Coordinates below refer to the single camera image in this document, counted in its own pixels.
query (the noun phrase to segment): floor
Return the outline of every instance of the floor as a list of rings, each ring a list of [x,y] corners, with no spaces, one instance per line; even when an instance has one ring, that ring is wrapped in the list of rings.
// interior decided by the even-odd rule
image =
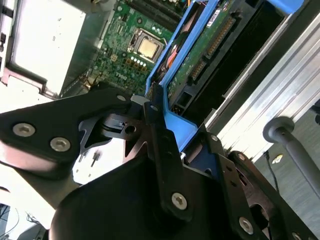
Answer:
[[[296,123],[293,135],[301,141],[320,168],[320,125],[316,124],[315,116],[315,113],[308,111]],[[271,161],[278,154],[283,154],[279,163],[271,165],[278,181],[279,192],[315,236],[320,239],[320,199],[314,194],[289,154],[280,144],[274,144],[270,148],[269,154]],[[260,158],[255,165],[274,186],[266,159]]]

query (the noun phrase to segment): cpu socket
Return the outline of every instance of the cpu socket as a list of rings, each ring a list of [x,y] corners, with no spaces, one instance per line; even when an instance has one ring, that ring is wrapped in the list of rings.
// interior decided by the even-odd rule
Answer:
[[[158,37],[142,28],[138,28],[132,36],[128,51],[155,63],[163,49],[164,44]]]

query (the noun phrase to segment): sticker label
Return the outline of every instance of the sticker label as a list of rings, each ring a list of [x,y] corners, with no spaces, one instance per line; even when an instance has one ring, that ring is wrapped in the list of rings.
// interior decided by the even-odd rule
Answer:
[[[218,15],[219,15],[220,12],[221,12],[221,9],[217,9],[217,10],[213,13],[213,15],[212,15],[212,17],[210,18],[208,24],[206,25],[208,28],[211,27],[211,25],[212,25],[212,24],[214,23],[214,21],[217,19],[217,17],[218,17]]]

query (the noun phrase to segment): motherboard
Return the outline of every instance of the motherboard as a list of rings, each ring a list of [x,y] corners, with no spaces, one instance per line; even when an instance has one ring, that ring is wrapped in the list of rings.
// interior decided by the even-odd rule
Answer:
[[[147,76],[172,34],[127,2],[117,2],[89,77],[129,94],[144,94]]]
[[[197,84],[195,81],[206,65],[205,59],[202,58],[201,53],[204,53],[207,58],[211,58],[228,31],[236,22],[229,13],[234,2],[234,0],[223,1],[213,13],[194,47],[168,85],[167,92],[169,99],[177,91],[180,85],[184,85],[187,81],[191,82],[191,84]]]

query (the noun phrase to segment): silver screw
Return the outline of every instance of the silver screw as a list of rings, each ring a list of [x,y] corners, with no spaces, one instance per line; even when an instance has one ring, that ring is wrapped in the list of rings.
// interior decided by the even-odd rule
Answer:
[[[245,161],[245,160],[246,160],[245,156],[243,156],[241,153],[238,153],[238,157],[239,157],[242,161]]]
[[[187,208],[187,200],[181,193],[175,192],[172,194],[171,200],[173,205],[175,205],[178,209],[185,210]]]
[[[254,234],[254,228],[252,227],[251,223],[248,219],[244,218],[243,216],[239,218],[239,224],[241,228],[249,235]]]
[[[294,240],[302,240],[301,237],[299,236],[299,234],[296,232],[293,232],[292,236],[293,236]]]
[[[30,137],[35,134],[36,129],[32,125],[22,122],[14,125],[12,131],[20,137]]]
[[[126,101],[126,98],[124,96],[117,95],[116,97],[121,101]]]
[[[216,141],[216,142],[219,140],[215,135],[211,135],[211,138],[213,141]]]
[[[50,141],[50,146],[57,152],[66,152],[70,149],[70,142],[64,137],[55,137]]]
[[[151,105],[151,108],[155,111],[158,111],[158,108],[156,108],[155,106]]]

